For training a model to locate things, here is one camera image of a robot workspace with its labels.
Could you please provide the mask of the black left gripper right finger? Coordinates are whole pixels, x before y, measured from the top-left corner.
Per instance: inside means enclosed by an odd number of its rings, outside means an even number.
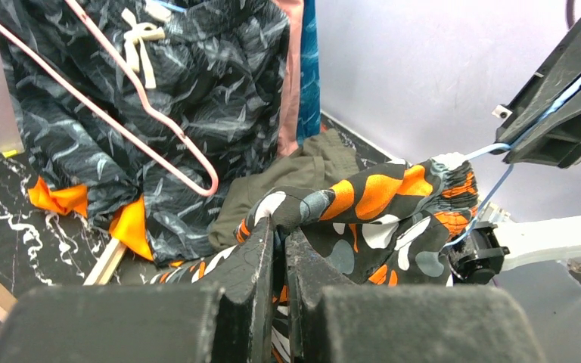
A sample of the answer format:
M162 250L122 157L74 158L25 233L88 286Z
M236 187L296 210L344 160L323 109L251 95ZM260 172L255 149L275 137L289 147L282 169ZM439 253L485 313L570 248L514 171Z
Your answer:
M285 241L294 362L544 362L523 309L488 286L358 285Z

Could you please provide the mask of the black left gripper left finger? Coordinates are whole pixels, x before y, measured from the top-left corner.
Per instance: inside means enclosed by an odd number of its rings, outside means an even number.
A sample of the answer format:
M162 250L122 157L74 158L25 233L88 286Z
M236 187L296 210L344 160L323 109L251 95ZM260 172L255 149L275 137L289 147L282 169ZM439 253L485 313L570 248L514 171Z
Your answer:
M43 287L0 327L0 362L269 362L274 234L195 283Z

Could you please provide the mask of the orange camouflage shorts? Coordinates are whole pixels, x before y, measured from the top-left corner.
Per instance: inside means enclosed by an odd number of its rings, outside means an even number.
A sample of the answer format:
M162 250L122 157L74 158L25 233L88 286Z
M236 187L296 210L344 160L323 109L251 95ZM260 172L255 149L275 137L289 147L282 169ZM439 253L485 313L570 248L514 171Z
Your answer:
M152 278L195 283L212 274L271 218L277 238L301 228L311 247L356 284L451 284L441 249L477 214L477 180L458 153L380 163L329 188L272 188L235 229L236 244Z

